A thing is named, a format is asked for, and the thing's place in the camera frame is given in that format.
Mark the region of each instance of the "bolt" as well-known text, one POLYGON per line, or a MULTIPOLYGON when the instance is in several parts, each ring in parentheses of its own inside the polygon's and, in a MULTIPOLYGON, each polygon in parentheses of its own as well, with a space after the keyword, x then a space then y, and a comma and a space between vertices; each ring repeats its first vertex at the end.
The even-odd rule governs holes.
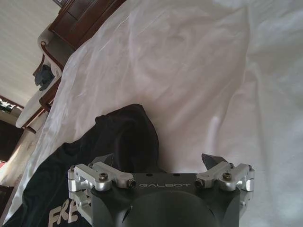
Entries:
POLYGON ((107 173, 101 173, 101 174, 99 175, 99 180, 101 180, 101 181, 106 181, 107 179, 108 179, 107 173))
POLYGON ((222 177, 226 181, 231 181, 232 180, 232 175, 230 173, 224 173, 224 174, 222 174, 222 177))
POLYGON ((201 180, 196 179, 195 186, 196 186, 196 188, 203 188, 204 183, 201 180))
POLYGON ((137 182, 134 179, 130 179, 126 183, 127 188, 134 188, 134 187, 136 187, 136 185, 137 185, 137 182))

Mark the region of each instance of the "black t-shirt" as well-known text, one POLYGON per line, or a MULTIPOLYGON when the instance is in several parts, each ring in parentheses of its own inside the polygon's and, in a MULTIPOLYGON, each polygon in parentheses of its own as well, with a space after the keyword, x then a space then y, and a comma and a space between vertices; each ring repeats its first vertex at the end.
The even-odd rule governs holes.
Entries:
POLYGON ((67 171, 112 154, 123 172, 158 172, 159 143, 143 107, 126 106, 96 118, 81 139, 64 143, 36 170, 23 192, 23 204, 4 227, 89 227, 68 196, 67 171))

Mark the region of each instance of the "dark cloth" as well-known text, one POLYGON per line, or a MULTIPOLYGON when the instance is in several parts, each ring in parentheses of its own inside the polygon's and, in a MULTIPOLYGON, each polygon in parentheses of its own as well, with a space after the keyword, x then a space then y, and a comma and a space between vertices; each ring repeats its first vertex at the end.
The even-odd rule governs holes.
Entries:
POLYGON ((39 166, 23 192, 23 204, 4 226, 89 227, 68 198, 68 169, 112 154, 112 166, 123 172, 158 172, 158 148, 155 128, 141 105, 97 117, 81 139, 64 143, 39 166))
POLYGON ((52 80, 54 79, 51 68, 48 65, 43 65, 41 70, 35 75, 35 84, 40 87, 40 91, 47 89, 52 80))

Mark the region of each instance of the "wrinkled white fabric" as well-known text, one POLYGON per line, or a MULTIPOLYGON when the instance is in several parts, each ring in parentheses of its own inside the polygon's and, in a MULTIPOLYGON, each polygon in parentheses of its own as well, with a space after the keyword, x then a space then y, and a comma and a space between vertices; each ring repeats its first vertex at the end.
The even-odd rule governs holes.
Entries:
POLYGON ((251 164, 254 199, 240 226, 300 226, 302 22, 301 0, 128 0, 69 59, 8 217, 56 148, 140 103, 162 168, 204 171, 202 152, 251 164))

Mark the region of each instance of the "wooden furniture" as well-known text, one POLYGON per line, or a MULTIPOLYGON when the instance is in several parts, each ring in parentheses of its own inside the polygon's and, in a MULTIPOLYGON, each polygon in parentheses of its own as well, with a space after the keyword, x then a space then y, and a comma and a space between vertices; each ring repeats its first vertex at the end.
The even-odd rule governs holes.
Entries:
POLYGON ((61 78, 54 83, 54 85, 40 98, 39 103, 47 112, 51 110, 51 103, 53 102, 57 93, 61 78))
POLYGON ((49 31, 76 50, 123 2, 125 0, 67 0, 49 31))
POLYGON ((23 133, 14 125, 0 121, 0 160, 7 162, 23 133))

